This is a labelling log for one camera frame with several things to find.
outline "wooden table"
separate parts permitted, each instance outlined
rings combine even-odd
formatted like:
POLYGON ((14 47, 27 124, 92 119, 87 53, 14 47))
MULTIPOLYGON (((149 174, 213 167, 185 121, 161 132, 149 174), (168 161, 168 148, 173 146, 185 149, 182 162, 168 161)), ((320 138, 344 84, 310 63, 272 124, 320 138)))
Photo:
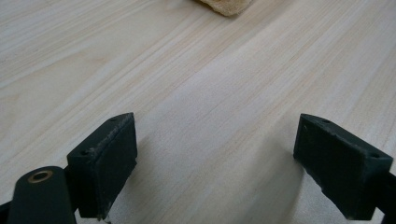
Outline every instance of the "wooden table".
POLYGON ((291 156, 299 116, 394 157, 395 97, 394 0, 3 0, 0 203, 133 111, 113 223, 347 223, 291 156))

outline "clamp jaw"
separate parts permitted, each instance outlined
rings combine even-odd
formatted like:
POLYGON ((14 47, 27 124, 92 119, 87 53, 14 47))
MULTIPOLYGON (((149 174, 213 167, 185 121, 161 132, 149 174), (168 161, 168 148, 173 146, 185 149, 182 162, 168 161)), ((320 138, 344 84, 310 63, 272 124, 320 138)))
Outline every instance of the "clamp jaw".
POLYGON ((302 114, 294 158, 350 220, 370 220, 378 207, 382 223, 396 223, 393 158, 340 126, 302 114))
POLYGON ((42 167, 22 176, 11 202, 0 206, 0 223, 74 224, 105 219, 136 166, 134 114, 107 120, 67 155, 68 166, 42 167))

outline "wood grain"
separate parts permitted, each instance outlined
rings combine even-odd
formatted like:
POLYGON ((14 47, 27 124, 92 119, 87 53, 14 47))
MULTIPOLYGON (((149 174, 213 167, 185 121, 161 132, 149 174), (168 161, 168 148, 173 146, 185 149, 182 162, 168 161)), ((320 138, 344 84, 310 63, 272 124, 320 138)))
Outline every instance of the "wood grain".
POLYGON ((231 19, 193 0, 0 1, 0 203, 134 111, 113 223, 348 223, 291 156, 298 118, 394 157, 395 71, 393 0, 260 0, 231 19))

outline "beige stone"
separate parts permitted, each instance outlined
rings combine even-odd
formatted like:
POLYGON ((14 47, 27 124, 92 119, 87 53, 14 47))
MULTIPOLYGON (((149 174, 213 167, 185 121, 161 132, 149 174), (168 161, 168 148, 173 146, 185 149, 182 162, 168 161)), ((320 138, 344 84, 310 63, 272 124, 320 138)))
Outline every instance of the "beige stone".
POLYGON ((242 12, 251 0, 201 0, 224 16, 232 16, 242 12))

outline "screw hole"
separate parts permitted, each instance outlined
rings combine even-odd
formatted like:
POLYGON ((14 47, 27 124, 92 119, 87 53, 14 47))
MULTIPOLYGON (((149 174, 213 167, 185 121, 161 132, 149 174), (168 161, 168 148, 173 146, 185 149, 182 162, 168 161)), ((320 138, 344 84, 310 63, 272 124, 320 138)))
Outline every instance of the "screw hole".
POLYGON ((85 149, 85 150, 81 151, 80 154, 83 156, 86 156, 86 155, 90 154, 90 151, 88 149, 85 149))
POLYGON ((28 182, 31 184, 40 183, 40 182, 43 182, 44 180, 47 180, 52 175, 53 175, 53 172, 51 170, 40 171, 40 172, 37 172, 37 173, 29 176, 28 182))
POLYGON ((373 158, 379 158, 379 155, 376 154, 376 153, 372 153, 372 154, 370 154, 370 156, 373 157, 373 158))

